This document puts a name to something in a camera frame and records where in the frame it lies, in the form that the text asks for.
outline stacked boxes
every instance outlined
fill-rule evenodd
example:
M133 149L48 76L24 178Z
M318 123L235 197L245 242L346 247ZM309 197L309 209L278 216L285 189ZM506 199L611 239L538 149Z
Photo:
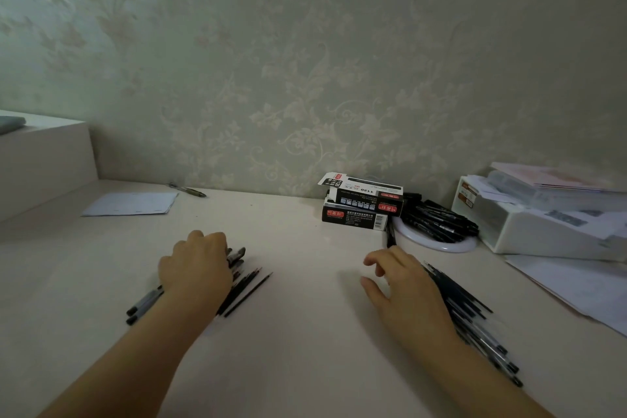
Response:
M389 216L401 215L403 187L328 172L318 185L329 187L322 221L383 231Z

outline person's left hand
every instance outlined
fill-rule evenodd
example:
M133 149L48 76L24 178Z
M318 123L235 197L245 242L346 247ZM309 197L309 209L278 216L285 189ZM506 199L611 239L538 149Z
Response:
M224 233L205 236L192 231L187 240L174 245L172 255L161 258L159 279L167 293L180 291L190 299L211 299L211 304L220 305L233 285Z

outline red logo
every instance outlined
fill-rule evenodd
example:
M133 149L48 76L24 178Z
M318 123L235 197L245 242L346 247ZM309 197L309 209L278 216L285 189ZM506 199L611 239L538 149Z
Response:
M388 205L387 203L380 203L379 209L384 210L385 212L392 212L392 213L396 211L396 207L394 205Z

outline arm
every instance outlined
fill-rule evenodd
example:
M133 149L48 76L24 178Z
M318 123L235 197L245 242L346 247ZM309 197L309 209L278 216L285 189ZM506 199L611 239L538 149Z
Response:
M174 373L231 288L223 233L199 231L159 263L165 293L39 418L155 417Z
M383 323L451 398L477 417L551 417L455 332L437 286L416 258L397 246L364 260L385 275L391 294L362 278L362 286Z

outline clear plastic packaging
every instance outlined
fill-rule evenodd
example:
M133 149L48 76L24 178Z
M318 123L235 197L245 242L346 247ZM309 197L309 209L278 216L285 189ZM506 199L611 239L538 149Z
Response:
M575 210L627 211L627 193L539 188L526 184L499 170L493 170L488 174L488 182L501 192L520 200L522 204L538 210L560 210L563 212Z

